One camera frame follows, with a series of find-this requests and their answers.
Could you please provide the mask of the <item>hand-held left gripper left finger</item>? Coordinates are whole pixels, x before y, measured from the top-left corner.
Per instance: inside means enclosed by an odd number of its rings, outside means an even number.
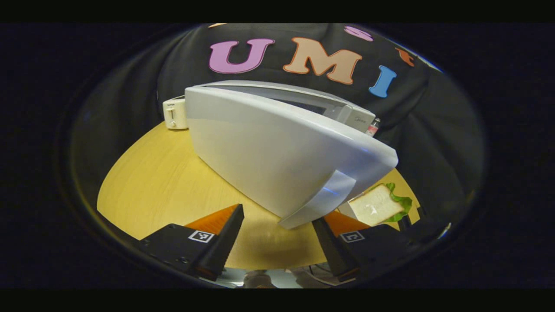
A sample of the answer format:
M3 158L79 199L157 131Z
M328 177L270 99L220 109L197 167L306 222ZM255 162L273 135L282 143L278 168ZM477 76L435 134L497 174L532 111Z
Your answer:
M224 270L243 220L243 205L234 204L186 225L167 224L139 240L139 248L180 273L214 282Z

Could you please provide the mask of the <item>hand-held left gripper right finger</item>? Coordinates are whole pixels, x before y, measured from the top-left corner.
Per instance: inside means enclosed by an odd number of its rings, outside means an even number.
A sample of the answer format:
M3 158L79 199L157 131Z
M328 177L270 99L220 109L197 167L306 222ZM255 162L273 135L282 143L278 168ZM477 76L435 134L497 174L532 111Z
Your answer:
M369 226L337 211L312 222L334 277L367 280L393 271L421 244L393 227Z

